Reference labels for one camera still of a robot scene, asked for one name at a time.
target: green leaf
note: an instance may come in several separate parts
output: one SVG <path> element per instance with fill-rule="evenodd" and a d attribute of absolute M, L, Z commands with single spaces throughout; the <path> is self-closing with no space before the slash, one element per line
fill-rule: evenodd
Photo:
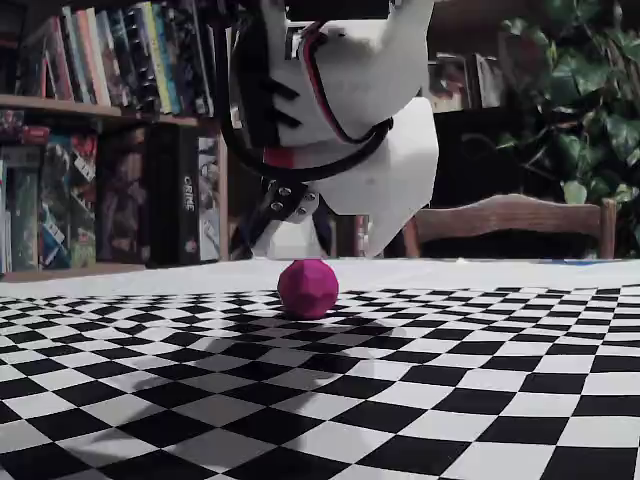
<path fill-rule="evenodd" d="M 627 120 L 620 115 L 609 115 L 605 119 L 607 133 L 618 158 L 632 166 L 638 158 L 634 152 L 640 146 L 640 121 Z"/>
<path fill-rule="evenodd" d="M 565 183 L 563 190 L 564 200 L 569 205 L 583 205 L 587 201 L 587 189 L 575 180 Z"/>

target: magenta ball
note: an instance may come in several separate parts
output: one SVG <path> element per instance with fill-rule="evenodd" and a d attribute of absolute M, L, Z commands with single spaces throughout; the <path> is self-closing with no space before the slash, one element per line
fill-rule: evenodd
<path fill-rule="evenodd" d="M 336 274 L 322 260 L 296 260 L 278 280 L 285 313 L 302 320 L 324 317 L 336 304 L 338 292 Z"/>

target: chair backrest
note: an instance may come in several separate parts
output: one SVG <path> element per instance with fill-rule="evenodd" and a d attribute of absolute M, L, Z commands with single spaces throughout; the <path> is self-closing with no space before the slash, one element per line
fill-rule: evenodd
<path fill-rule="evenodd" d="M 408 256 L 418 245 L 443 238 L 475 237 L 500 230 L 579 233 L 596 238 L 600 258 L 614 256 L 616 203 L 565 205 L 523 195 L 497 195 L 464 207 L 420 210 L 405 228 Z"/>

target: book spine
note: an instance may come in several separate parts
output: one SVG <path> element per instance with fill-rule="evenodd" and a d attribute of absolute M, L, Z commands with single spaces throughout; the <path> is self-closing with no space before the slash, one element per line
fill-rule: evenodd
<path fill-rule="evenodd" d="M 73 100 L 71 80 L 69 78 L 69 67 L 64 54 L 60 19 L 58 17 L 51 17 L 49 22 L 51 30 L 47 41 L 47 49 L 49 51 L 49 65 L 52 69 L 56 88 L 56 98 L 60 100 Z"/>
<path fill-rule="evenodd" d="M 178 168 L 180 178 L 180 264 L 200 263 L 198 212 L 198 136 L 197 129 L 180 132 Z"/>
<path fill-rule="evenodd" d="M 126 106 L 127 99 L 124 96 L 122 77 L 120 76 L 120 66 L 113 50 L 113 37 L 109 29 L 109 18 L 107 12 L 102 11 L 96 14 L 96 26 L 98 30 L 98 44 L 102 66 L 104 67 L 105 81 L 111 105 Z"/>
<path fill-rule="evenodd" d="M 206 109 L 208 116 L 213 116 L 213 101 L 211 98 L 211 89 L 209 85 L 208 75 L 207 75 L 207 63 L 206 63 L 206 55 L 204 53 L 204 41 L 208 38 L 207 25 L 205 22 L 200 23 L 200 17 L 198 15 L 198 5 L 196 4 L 196 0 L 187 0 L 189 2 L 189 9 L 191 15 L 193 16 L 193 25 L 196 33 L 196 50 L 197 50 L 197 60 L 200 65 L 200 72 L 202 72 L 202 83 L 203 90 L 206 100 Z"/>
<path fill-rule="evenodd" d="M 177 115 L 181 112 L 180 100 L 178 99 L 176 83 L 173 79 L 173 72 L 171 70 L 169 47 L 164 29 L 163 9 L 162 6 L 157 3 L 154 3 L 151 8 L 153 11 L 153 19 L 155 21 L 156 35 L 158 37 L 158 48 L 162 59 L 162 70 L 167 81 L 167 91 L 169 94 L 169 103 L 171 104 L 171 112 Z"/>
<path fill-rule="evenodd" d="M 73 50 L 71 49 L 71 39 L 69 37 L 69 27 L 63 16 L 57 17 L 57 23 L 60 26 L 60 35 L 62 37 L 62 53 L 64 55 L 67 73 L 69 74 L 69 83 L 71 86 L 71 95 L 76 102 L 82 101 L 82 90 L 80 82 L 73 63 Z"/>
<path fill-rule="evenodd" d="M 100 49 L 100 38 L 98 36 L 98 24 L 96 21 L 95 8 L 87 9 L 87 23 L 89 25 L 89 40 L 91 44 L 91 52 L 93 53 L 93 64 L 96 72 L 98 103 L 107 107 L 111 106 L 111 98 L 109 97 L 109 88 L 107 87 L 107 78 L 104 72 L 104 63 L 102 60 L 102 52 Z"/>
<path fill-rule="evenodd" d="M 138 7 L 127 9 L 124 15 L 124 22 L 131 51 L 135 50 L 137 52 L 136 55 L 132 55 L 132 58 L 136 79 L 138 80 L 136 97 L 140 109 L 145 112 L 159 112 L 162 107 L 144 29 L 142 10 Z"/>
<path fill-rule="evenodd" d="M 153 8 L 151 7 L 150 2 L 142 2 L 139 5 L 144 18 L 144 29 L 147 35 L 147 41 L 149 42 L 151 61 L 158 85 L 158 93 L 160 94 L 162 113 L 171 113 L 171 101 L 169 100 L 167 76 L 164 73 L 162 55 L 160 54 L 160 46 L 158 44 L 158 34 L 156 32 Z"/>
<path fill-rule="evenodd" d="M 134 95 L 138 88 L 136 71 L 131 58 L 129 39 L 124 24 L 124 14 L 121 9 L 109 10 L 109 35 L 113 41 L 113 51 L 118 61 L 120 78 L 122 79 L 123 97 L 127 100 L 127 105 L 136 108 L 137 99 Z"/>
<path fill-rule="evenodd" d="M 91 34 L 89 33 L 89 18 L 85 10 L 80 10 L 75 14 L 80 32 L 80 44 L 82 45 L 82 59 L 85 65 L 87 76 L 87 86 L 90 86 L 90 94 L 96 105 L 102 105 L 99 98 L 98 72 L 95 65 L 93 51 L 91 50 Z"/>
<path fill-rule="evenodd" d="M 87 78 L 85 76 L 84 67 L 82 66 L 82 54 L 78 46 L 77 29 L 73 22 L 73 14 L 69 7 L 63 7 L 62 17 L 64 19 L 65 29 L 69 39 L 69 55 L 67 60 L 71 59 L 72 70 L 75 72 L 78 84 L 79 94 L 74 95 L 76 101 L 83 103 L 91 103 L 91 96 L 87 89 Z"/>

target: white square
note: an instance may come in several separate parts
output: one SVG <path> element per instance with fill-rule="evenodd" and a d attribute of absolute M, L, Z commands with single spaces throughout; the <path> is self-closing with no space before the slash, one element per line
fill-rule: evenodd
<path fill-rule="evenodd" d="M 391 437 L 391 433 L 325 422 L 284 446 L 338 462 L 355 463 Z"/>
<path fill-rule="evenodd" d="M 388 360 L 362 360 L 347 375 L 375 378 L 378 380 L 400 380 L 412 365 Z"/>
<path fill-rule="evenodd" d="M 134 395 L 122 395 L 121 397 L 87 405 L 82 407 L 82 410 L 111 426 L 117 427 L 118 425 L 148 417 L 164 409 Z"/>
<path fill-rule="evenodd" d="M 263 408 L 262 405 L 230 398 L 225 395 L 211 395 L 210 397 L 181 405 L 173 410 L 209 425 L 222 427 Z"/>
<path fill-rule="evenodd" d="M 424 385 L 421 383 L 396 382 L 374 397 L 374 402 L 404 405 L 415 408 L 433 408 L 453 391 L 453 387 Z"/>
<path fill-rule="evenodd" d="M 69 438 L 58 444 L 94 468 L 156 450 L 156 447 L 115 428 Z"/>
<path fill-rule="evenodd" d="M 256 382 L 242 377 L 227 375 L 226 373 L 210 373 L 209 375 L 182 380 L 181 383 L 191 385 L 192 387 L 206 390 L 211 393 L 222 393 Z"/>
<path fill-rule="evenodd" d="M 458 387 L 476 390 L 496 390 L 500 392 L 517 392 L 527 378 L 527 372 L 510 370 L 469 370 Z"/>
<path fill-rule="evenodd" d="M 512 417 L 567 417 L 573 415 L 580 395 L 519 392 L 502 415 Z"/>
<path fill-rule="evenodd" d="M 46 443 L 51 443 L 51 440 L 26 420 L 6 423 L 0 427 L 0 453 L 14 452 Z"/>
<path fill-rule="evenodd" d="M 365 467 L 363 465 L 351 465 L 333 477 L 333 480 L 438 480 L 438 477 L 420 475 L 418 473 L 382 470 L 379 468 Z"/>
<path fill-rule="evenodd" d="M 640 418 L 573 417 L 558 445 L 563 447 L 638 448 Z"/>
<path fill-rule="evenodd" d="M 51 392 L 12 398 L 5 400 L 5 404 L 22 418 L 42 417 L 75 408 L 75 405 Z"/>
<path fill-rule="evenodd" d="M 199 437 L 167 447 L 165 450 L 196 465 L 222 473 L 274 448 L 275 445 L 270 443 L 218 428 Z"/>
<path fill-rule="evenodd" d="M 43 373 L 41 375 L 34 375 L 33 377 L 31 377 L 31 380 L 39 383 L 47 390 L 60 390 L 62 388 L 91 382 L 93 378 L 76 370 L 64 369 Z"/>
<path fill-rule="evenodd" d="M 443 477 L 473 480 L 539 480 L 553 446 L 508 443 L 474 443 Z"/>
<path fill-rule="evenodd" d="M 535 372 L 589 373 L 593 359 L 592 355 L 549 355 L 542 358 Z"/>
<path fill-rule="evenodd" d="M 267 383 L 272 383 L 281 387 L 296 388 L 298 390 L 315 390 L 316 388 L 333 382 L 341 376 L 342 375 L 338 373 L 296 368 L 268 380 Z"/>
<path fill-rule="evenodd" d="M 434 338 L 418 338 L 400 350 L 405 352 L 447 353 L 458 345 L 456 340 L 438 340 Z"/>
<path fill-rule="evenodd" d="M 284 400 L 273 407 L 286 412 L 317 418 L 318 420 L 331 420 L 362 403 L 362 401 L 351 397 L 306 392 L 297 397 Z"/>
<path fill-rule="evenodd" d="M 400 435 L 474 442 L 496 418 L 496 415 L 471 415 L 430 410 L 402 430 Z"/>
<path fill-rule="evenodd" d="M 592 373 L 583 395 L 640 395 L 640 372 Z"/>
<path fill-rule="evenodd" d="M 431 360 L 428 365 L 440 367 L 478 368 L 491 360 L 491 355 L 463 355 L 457 353 L 443 353 Z"/>
<path fill-rule="evenodd" d="M 496 352 L 496 357 L 541 356 L 551 345 L 542 342 L 507 342 Z"/>

